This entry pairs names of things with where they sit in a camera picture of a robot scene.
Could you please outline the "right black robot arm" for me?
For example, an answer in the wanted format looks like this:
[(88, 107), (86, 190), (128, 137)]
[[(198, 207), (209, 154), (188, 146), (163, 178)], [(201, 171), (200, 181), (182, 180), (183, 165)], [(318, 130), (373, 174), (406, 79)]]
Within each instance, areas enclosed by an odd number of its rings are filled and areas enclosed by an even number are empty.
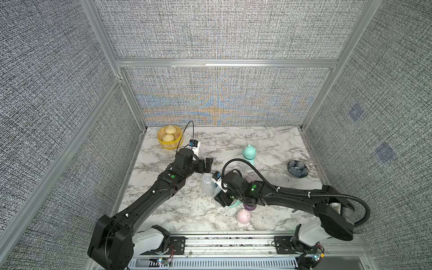
[(213, 180), (222, 189), (214, 199), (223, 207), (238, 200), (249, 207), (275, 205), (297, 209), (318, 217), (321, 227), (331, 237), (353, 240), (354, 222), (343, 211), (353, 213), (354, 206), (342, 194), (331, 194), (335, 189), (330, 186), (324, 185), (320, 190), (273, 187), (263, 181), (248, 182), (235, 172), (225, 175), (215, 172)]

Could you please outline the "purple nipple collar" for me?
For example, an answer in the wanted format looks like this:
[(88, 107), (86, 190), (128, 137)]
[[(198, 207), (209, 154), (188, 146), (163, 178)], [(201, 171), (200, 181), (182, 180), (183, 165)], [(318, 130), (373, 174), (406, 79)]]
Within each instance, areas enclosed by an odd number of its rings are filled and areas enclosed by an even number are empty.
[(256, 208), (257, 208), (257, 205), (256, 204), (254, 204), (254, 205), (247, 205), (247, 204), (244, 204), (244, 209), (246, 209), (247, 211), (253, 211), (253, 210), (256, 210)]

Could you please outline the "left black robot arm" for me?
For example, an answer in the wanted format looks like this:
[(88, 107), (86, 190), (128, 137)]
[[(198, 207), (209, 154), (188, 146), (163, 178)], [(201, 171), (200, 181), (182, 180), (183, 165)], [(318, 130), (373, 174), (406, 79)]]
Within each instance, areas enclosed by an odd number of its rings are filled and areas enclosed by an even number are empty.
[(200, 159), (191, 149), (176, 152), (175, 160), (141, 197), (112, 217), (103, 215), (92, 233), (88, 256), (106, 270), (127, 268), (136, 244), (133, 236), (163, 202), (173, 197), (194, 173), (209, 173), (213, 158)]

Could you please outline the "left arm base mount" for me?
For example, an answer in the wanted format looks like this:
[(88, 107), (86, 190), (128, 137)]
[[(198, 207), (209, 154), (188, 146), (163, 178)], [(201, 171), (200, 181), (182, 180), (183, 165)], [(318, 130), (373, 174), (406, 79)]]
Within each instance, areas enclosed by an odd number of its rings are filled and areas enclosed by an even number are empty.
[(169, 240), (163, 239), (162, 243), (155, 249), (141, 252), (140, 255), (184, 255), (186, 238), (183, 236), (170, 237)]

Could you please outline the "mint bottle cap front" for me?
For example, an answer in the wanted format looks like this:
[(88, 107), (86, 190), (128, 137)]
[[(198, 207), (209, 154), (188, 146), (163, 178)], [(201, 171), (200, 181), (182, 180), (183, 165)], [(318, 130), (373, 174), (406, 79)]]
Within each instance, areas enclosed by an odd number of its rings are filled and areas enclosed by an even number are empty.
[(247, 145), (246, 148), (244, 148), (244, 150), (242, 151), (242, 155), (244, 159), (247, 160), (254, 160), (256, 157), (257, 151), (255, 149), (254, 146), (252, 145)]

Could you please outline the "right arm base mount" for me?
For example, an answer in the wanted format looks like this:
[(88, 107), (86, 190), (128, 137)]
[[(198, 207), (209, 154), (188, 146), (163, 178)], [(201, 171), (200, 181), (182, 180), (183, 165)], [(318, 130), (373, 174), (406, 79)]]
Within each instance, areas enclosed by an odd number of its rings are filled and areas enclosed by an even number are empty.
[(272, 245), (276, 248), (278, 255), (297, 254), (297, 255), (317, 255), (321, 256), (325, 252), (323, 246), (316, 244), (308, 246), (299, 240), (292, 240), (292, 236), (275, 236)]

